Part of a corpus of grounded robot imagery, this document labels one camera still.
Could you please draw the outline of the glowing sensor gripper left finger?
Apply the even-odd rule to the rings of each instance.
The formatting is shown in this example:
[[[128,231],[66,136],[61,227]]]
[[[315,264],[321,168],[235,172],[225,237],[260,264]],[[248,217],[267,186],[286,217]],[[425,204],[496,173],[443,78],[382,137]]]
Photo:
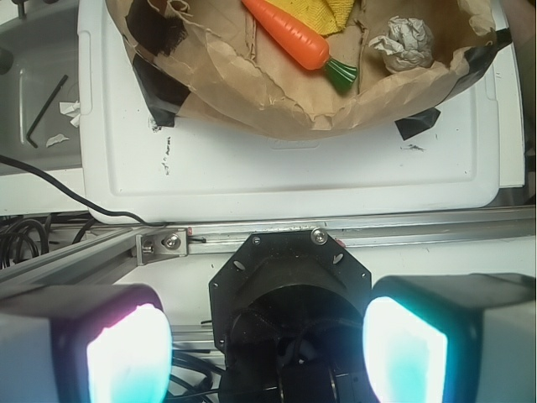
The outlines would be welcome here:
[[[161,402],[172,336],[147,285],[4,285],[3,402]]]

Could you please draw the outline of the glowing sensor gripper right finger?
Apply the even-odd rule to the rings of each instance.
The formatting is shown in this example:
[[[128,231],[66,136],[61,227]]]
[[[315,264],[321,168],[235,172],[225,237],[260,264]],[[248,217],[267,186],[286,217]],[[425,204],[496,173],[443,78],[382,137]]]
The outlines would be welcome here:
[[[372,289],[362,349],[381,402],[534,402],[536,279],[390,275]]]

